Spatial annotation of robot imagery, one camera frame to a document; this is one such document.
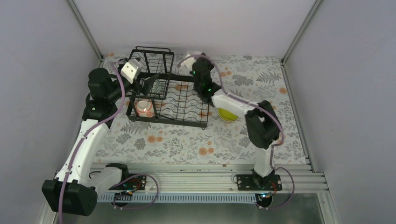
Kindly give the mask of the aluminium rail frame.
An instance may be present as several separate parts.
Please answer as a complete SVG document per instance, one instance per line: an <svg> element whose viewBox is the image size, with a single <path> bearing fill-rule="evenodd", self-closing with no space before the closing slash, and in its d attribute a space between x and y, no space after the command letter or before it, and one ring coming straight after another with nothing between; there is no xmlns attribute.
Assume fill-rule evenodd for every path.
<svg viewBox="0 0 396 224"><path fill-rule="evenodd" d="M111 63L105 63L102 68L108 71L108 73L111 75L112 80L115 80L116 72L121 71L124 64L128 62L128 60L130 59L131 58L123 58L121 60L114 61ZM212 71L218 70L219 68L216 65L215 61L213 59L210 60L215 65L215 68L212 69ZM192 76L188 68L186 67L178 68L175 65L174 67L176 68L177 74ZM229 92L224 87L222 80L219 80L218 82L215 83L221 84L223 88L227 92ZM121 109L121 112L118 113L117 116L121 114L123 111L127 112L129 103L130 100L126 93L124 100L118 100L116 102L116 106ZM275 148L281 146L283 143L284 140L276 141L276 146L273 149L273 155ZM99 171L102 171L107 164L109 164L109 163L97 163L94 161L94 158L91 166L91 175L96 175ZM275 168L275 174L280 175L282 181L282 187L283 187L283 189L280 191L276 191L276 190L274 191L276 191L277 193L295 194L301 192L315 192L315 193L321 191L327 192L329 190L327 181L325 179L325 175L323 173L318 173L313 171L311 166L308 165L309 160L307 155L305 155L305 158L306 158L305 164L275 164L272 159L273 167ZM256 196L258 196L259 198L259 197L272 196L274 192L274 191L239 191L238 190L237 184L234 182L233 177L237 174L252 174L255 160L254 163L252 164L217 164L217 163L214 164L213 163L207 163L207 164L121 163L121 164L127 165L129 173L131 174L147 175L147 182L145 189L138 190L134 192L134 194L155 193L156 194L155 199L157 199L159 193L230 193L230 194L240 193L241 194L247 192L250 194L256 194ZM120 192L119 190L108 190L108 191L113 192L113 197L119 194Z"/></svg>

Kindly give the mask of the black wire dish rack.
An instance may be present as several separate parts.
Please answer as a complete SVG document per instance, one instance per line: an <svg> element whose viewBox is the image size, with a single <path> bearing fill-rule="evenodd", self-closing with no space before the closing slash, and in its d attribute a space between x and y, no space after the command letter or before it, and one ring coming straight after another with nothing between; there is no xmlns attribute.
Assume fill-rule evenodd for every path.
<svg viewBox="0 0 396 224"><path fill-rule="evenodd" d="M144 85L144 80L159 74L148 95L127 94L130 103L126 115L131 121L144 121L170 125L200 127L205 129L208 124L209 105L202 102L193 89L193 78L179 75L174 67L175 54L168 48L135 47L131 59L140 59L141 73L137 81ZM135 102L149 99L155 115L151 118L139 117Z"/></svg>

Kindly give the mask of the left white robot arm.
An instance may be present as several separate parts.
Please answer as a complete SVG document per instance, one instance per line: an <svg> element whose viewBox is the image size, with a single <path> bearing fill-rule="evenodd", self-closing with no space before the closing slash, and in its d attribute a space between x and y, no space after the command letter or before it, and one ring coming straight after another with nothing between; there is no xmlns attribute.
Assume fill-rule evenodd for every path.
<svg viewBox="0 0 396 224"><path fill-rule="evenodd" d="M121 163L109 163L96 175L91 175L91 166L98 145L121 112L116 106L124 100L127 91L137 86L140 69L127 66L116 72L112 80L106 69L98 68L89 73L86 107L82 116L77 140L65 164L52 180L45 180L42 192L50 208L62 214L88 216L94 211L98 198L110 189L119 190L113 197L113 206L125 206L123 196L145 188L146 174L131 174Z"/></svg>

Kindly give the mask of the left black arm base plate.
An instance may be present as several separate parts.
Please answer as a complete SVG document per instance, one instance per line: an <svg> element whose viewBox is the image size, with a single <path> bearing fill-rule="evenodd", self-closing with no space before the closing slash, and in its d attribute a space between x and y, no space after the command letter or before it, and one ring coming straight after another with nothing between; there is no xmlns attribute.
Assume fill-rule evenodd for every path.
<svg viewBox="0 0 396 224"><path fill-rule="evenodd" d="M120 183L113 185L109 190L144 190L147 182L145 174L130 174L129 177Z"/></svg>

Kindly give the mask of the red patterned white bowl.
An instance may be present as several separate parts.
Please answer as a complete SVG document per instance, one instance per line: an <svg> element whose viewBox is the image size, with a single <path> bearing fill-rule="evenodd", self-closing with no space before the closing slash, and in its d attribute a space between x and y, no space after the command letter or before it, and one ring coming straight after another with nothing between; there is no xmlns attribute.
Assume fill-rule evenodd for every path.
<svg viewBox="0 0 396 224"><path fill-rule="evenodd" d="M139 117L151 118L155 115L154 106L149 99L136 101L135 108Z"/></svg>

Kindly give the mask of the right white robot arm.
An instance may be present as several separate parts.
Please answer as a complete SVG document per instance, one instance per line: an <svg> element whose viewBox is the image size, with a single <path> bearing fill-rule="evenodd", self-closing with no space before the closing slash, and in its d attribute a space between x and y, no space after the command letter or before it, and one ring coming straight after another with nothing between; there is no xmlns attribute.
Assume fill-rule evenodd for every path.
<svg viewBox="0 0 396 224"><path fill-rule="evenodd" d="M284 140L282 126L270 102L247 101L213 82L211 71L215 65L204 53L186 56L180 66L190 70L194 90L203 102L244 119L248 137L257 148L251 182L259 190L266 189L275 175L273 149L277 140Z"/></svg>

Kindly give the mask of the yellow-green bowl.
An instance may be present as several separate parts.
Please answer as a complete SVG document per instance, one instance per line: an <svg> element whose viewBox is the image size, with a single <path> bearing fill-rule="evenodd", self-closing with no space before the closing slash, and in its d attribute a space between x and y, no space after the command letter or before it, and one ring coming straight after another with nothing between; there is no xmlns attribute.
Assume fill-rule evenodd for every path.
<svg viewBox="0 0 396 224"><path fill-rule="evenodd" d="M239 117L225 109L218 108L218 114L222 119L227 119L227 120L236 120L239 119Z"/></svg>

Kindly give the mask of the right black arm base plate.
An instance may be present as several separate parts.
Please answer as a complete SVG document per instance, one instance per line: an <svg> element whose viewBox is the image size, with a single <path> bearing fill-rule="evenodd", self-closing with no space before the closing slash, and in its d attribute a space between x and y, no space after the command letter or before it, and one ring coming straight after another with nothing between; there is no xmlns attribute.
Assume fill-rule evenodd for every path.
<svg viewBox="0 0 396 224"><path fill-rule="evenodd" d="M239 191L280 191L283 189L280 175L268 177L253 174L237 174L233 177Z"/></svg>

